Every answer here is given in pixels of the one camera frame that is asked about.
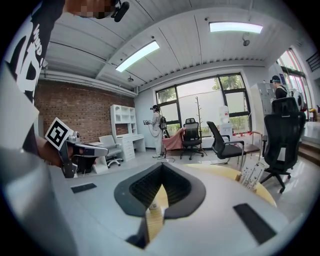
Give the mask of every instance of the office chair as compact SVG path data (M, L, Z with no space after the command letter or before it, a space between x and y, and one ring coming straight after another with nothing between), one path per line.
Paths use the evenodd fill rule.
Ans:
M214 137L214 142L212 144L212 150L216 153L217 157L219 159L226 159L228 160L226 162L218 163L217 165L225 165L229 162L230 158L233 157L239 157L241 156L241 164L240 164L240 170L242 168L242 165L244 163L244 155L246 154L245 152L245 143L243 140L234 140L230 141L230 136L229 135L221 135L220 132L218 131L216 125L214 122L207 121L206 122L213 133ZM229 141L225 142L223 137L227 137ZM231 144L241 144L242 148L231 145Z
M280 175L288 175L288 179L291 178L287 170L297 162L299 140L306 123L306 115L303 112L269 114L264 117L264 123L268 134L264 160L269 165L264 171L270 174L261 183L275 176L282 186L282 193L286 186ZM278 160L281 148L285 148L284 161Z
M194 118L188 118L185 120L185 124L183 125L185 128L184 135L183 135L183 152L180 154L180 159L185 152L190 151L189 160L192 159L192 155L194 153L201 154L201 157L204 157L204 154L199 151L199 148L195 148L202 143L202 138L199 136L199 123L196 122Z
M101 136L99 137L99 140L103 143L103 145L100 147L108 149L108 154L105 156L105 158L108 159L109 157L112 157L112 159L106 161L107 166L110 167L112 163L117 163L118 166L120 166L121 164L119 163L119 161L124 161L122 158L117 158L117 154L122 152L120 148L121 144L115 143L114 137L112 135Z
M272 114L287 115L288 113L292 113L292 112L296 112L296 113L300 112L297 106L296 99L294 97L279 98L279 99L275 99L272 102ZM264 157L268 136L264 135L262 137L262 141L263 141L262 157Z

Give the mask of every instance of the ceiling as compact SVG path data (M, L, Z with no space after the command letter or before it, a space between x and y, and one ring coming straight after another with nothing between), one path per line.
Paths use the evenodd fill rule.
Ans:
M290 14L284 15L278 1L276 8L271 8L275 7L274 1L266 0L127 1L130 9L119 23L111 18L64 13L51 33L48 69L133 91L169 74L208 63L255 60L270 66L297 36L297 29L289 26L296 28L296 24ZM210 33L209 22L214 21L250 22L263 29L261 34L245 36L250 40L245 47L242 32ZM116 71L128 56L153 40L160 49L126 71Z

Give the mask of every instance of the backpack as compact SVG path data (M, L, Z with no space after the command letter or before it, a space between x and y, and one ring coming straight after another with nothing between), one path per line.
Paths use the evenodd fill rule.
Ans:
M160 127L161 130L167 129L167 121L166 121L166 118L163 115L160 118L159 127Z

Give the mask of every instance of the ceiling light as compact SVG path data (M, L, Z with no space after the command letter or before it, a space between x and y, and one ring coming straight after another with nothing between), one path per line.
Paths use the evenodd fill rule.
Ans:
M126 70L128 67L130 67L133 63L137 62L138 60L140 60L144 56L148 55L149 53L152 53L154 50L159 49L159 48L160 47L157 44L157 42L153 41L153 42L147 44L146 46L144 46L143 48L141 48L140 50L138 50L136 53L131 55L129 58L127 58L115 70L122 72L122 71Z
M245 31L260 34L262 26L241 22L210 22L210 32Z

